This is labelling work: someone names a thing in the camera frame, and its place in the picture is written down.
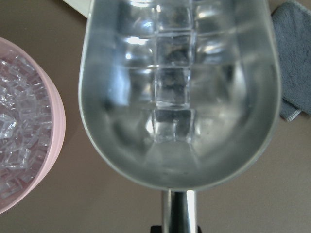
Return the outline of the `cream serving tray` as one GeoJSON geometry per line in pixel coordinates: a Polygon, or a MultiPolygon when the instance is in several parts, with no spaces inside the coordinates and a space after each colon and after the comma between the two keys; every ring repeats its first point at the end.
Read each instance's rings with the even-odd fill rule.
{"type": "Polygon", "coordinates": [[[88,18],[92,0],[63,0],[63,2],[83,15],[85,18],[88,18]]]}

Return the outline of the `clear ice cubes pile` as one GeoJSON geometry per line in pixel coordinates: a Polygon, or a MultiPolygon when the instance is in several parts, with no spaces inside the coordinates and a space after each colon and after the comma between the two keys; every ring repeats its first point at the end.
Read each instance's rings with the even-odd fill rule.
{"type": "Polygon", "coordinates": [[[50,144],[52,112],[44,83],[13,50],[0,57],[0,198],[21,191],[37,175],[50,144]]]}

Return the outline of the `pink bowl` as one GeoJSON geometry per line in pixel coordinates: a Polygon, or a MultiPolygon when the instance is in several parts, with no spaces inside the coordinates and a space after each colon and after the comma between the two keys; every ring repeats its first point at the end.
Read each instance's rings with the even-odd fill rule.
{"type": "Polygon", "coordinates": [[[0,210],[28,195],[60,154],[66,117],[60,94],[23,49],[0,40],[0,210]]]}

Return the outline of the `silver metal ice scoop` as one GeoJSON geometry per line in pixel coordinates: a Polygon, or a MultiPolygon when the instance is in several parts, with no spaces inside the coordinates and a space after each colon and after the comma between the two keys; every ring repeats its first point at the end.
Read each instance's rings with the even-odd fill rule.
{"type": "Polygon", "coordinates": [[[196,192],[246,171],[281,101],[265,0],[93,0],[79,109],[118,173],[162,191],[155,233],[196,233],[196,192]]]}

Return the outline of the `grey folded cloth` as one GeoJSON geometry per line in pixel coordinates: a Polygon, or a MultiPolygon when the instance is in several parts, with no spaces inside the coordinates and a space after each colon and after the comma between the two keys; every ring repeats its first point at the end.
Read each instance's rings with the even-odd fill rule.
{"type": "Polygon", "coordinates": [[[272,15],[282,76],[281,116],[311,114],[311,11],[295,0],[272,15]]]}

